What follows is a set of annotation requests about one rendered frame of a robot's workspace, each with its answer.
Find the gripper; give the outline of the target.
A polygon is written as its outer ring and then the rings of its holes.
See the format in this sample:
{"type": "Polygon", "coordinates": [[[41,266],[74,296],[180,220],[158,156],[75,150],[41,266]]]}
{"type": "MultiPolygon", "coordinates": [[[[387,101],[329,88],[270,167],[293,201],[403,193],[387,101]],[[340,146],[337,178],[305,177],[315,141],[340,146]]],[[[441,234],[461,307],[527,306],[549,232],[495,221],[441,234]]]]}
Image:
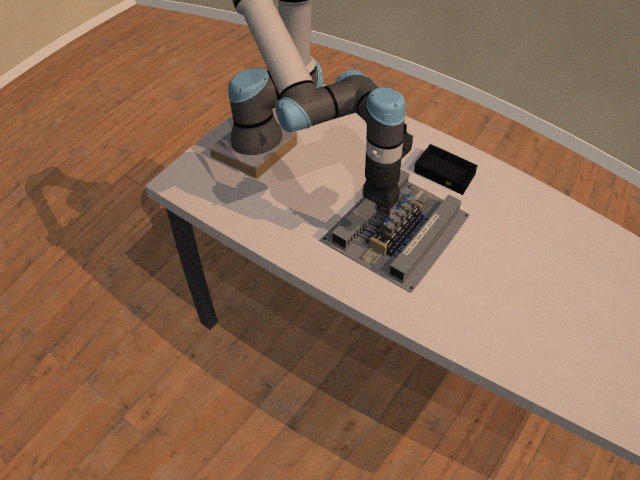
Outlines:
{"type": "Polygon", "coordinates": [[[367,180],[363,185],[363,197],[375,203],[377,212],[378,205],[390,209],[388,218],[395,214],[396,203],[399,201],[398,181],[401,158],[403,159],[412,148],[413,136],[406,133],[406,129],[407,124],[404,125],[402,144],[394,149],[377,148],[366,139],[365,178],[367,180]]]}

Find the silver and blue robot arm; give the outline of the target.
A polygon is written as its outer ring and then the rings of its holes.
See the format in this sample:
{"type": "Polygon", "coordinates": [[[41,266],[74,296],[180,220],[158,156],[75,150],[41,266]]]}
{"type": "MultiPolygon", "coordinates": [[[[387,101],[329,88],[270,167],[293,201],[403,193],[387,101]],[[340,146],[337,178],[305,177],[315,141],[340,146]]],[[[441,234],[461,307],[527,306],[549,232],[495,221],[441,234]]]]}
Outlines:
{"type": "Polygon", "coordinates": [[[406,117],[403,95],[379,88],[358,70],[323,86],[322,69],[310,55],[312,0],[278,0],[279,13],[273,2],[233,0],[268,68],[246,69],[229,82],[233,149],[262,154],[280,143],[281,127],[294,132],[353,113],[366,122],[371,145],[399,147],[406,117]]]}

